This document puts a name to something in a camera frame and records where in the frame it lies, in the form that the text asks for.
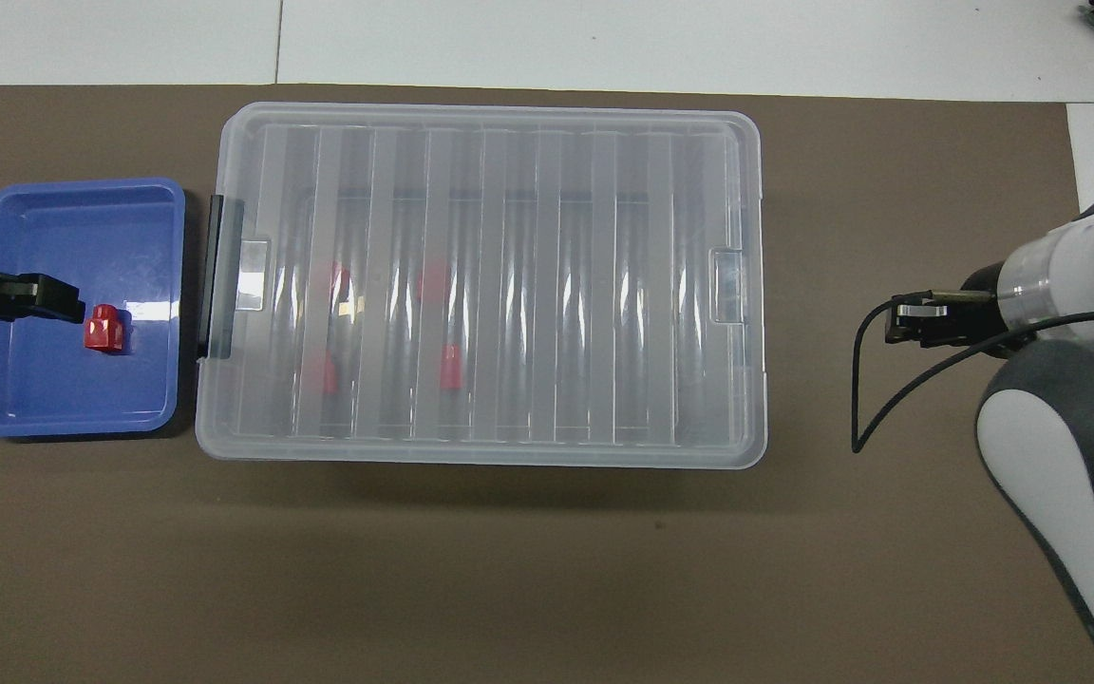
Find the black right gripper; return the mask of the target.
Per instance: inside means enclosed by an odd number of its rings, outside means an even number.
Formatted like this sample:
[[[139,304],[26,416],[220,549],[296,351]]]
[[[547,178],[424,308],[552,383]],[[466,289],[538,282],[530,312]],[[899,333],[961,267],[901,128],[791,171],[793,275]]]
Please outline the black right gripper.
[[[997,295],[1003,265],[1003,260],[996,260],[975,270],[965,278],[961,291]],[[1000,315],[996,300],[991,299],[985,303],[947,304],[947,314],[931,318],[923,332],[926,302],[926,299],[891,299],[884,331],[885,345],[965,348],[1008,331],[1006,321]]]

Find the blue plastic tray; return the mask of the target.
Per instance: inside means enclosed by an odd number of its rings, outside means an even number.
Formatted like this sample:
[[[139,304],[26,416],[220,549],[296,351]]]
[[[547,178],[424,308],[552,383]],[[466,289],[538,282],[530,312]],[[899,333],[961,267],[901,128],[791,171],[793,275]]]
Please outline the blue plastic tray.
[[[120,351],[72,323],[0,321],[0,437],[151,432],[177,408],[185,192],[167,178],[18,183],[0,192],[0,273],[116,308]]]

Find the brown table mat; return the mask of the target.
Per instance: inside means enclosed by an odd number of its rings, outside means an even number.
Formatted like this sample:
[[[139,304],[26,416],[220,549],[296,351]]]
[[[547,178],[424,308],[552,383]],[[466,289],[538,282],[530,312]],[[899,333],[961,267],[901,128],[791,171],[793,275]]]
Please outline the brown table mat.
[[[856,325],[1080,212],[1062,104],[400,86],[0,86],[9,183],[165,175],[203,242],[260,101],[740,111],[763,139],[768,450],[734,471],[221,462],[0,441],[0,684],[1094,684],[986,475],[997,369],[848,450]]]

